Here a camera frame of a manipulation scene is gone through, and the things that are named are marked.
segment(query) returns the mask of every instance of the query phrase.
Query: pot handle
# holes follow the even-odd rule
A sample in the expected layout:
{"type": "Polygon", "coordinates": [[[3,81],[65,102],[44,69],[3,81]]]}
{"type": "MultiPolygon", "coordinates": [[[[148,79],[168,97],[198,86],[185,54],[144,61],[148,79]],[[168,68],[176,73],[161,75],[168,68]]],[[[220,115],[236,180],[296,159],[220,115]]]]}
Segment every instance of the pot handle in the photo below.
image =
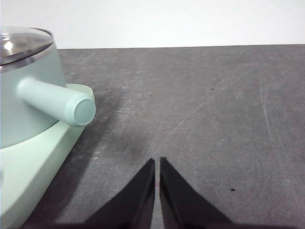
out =
{"type": "Polygon", "coordinates": [[[17,90],[26,103],[69,125],[87,125],[95,116],[95,103],[85,93],[31,78],[22,80],[17,90]]]}

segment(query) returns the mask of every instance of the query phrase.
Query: electric hot pot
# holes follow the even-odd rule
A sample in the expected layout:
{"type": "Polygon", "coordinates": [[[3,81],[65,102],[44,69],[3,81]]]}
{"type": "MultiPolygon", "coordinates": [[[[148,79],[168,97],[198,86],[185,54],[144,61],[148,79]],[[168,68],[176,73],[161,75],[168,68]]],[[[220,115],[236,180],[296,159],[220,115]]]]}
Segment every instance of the electric hot pot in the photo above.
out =
{"type": "Polygon", "coordinates": [[[96,107],[91,88],[66,84],[51,32],[1,27],[0,227],[34,210],[96,107]]]}

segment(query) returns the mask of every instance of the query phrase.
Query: white wall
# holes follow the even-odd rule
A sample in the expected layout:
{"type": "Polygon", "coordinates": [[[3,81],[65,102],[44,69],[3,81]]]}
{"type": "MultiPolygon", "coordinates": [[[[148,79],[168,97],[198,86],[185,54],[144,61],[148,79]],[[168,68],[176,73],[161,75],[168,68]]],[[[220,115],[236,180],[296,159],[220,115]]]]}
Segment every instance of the white wall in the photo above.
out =
{"type": "Polygon", "coordinates": [[[58,48],[305,43],[305,0],[1,0],[1,24],[58,48]]]}

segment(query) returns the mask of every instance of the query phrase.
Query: mint green base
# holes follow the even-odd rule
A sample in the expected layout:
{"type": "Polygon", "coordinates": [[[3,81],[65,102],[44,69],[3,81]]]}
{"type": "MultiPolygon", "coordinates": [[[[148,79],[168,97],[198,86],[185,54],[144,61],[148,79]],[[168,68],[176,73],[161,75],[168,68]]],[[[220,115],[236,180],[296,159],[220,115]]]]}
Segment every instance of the mint green base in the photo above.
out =
{"type": "MultiPolygon", "coordinates": [[[[91,88],[67,84],[94,99],[91,88]]],[[[30,216],[84,130],[64,122],[19,144],[0,149],[0,228],[19,228],[30,216]]]]}

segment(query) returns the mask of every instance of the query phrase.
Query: dark gray tabletop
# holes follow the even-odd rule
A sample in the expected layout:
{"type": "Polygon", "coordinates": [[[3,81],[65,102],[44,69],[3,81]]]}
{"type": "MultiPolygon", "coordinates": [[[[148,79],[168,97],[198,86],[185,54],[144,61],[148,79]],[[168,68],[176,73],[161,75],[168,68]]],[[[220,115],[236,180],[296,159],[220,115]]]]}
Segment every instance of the dark gray tabletop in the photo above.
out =
{"type": "Polygon", "coordinates": [[[305,228],[305,45],[59,53],[97,113],[27,223],[82,222],[166,156],[233,221],[305,228]]]}

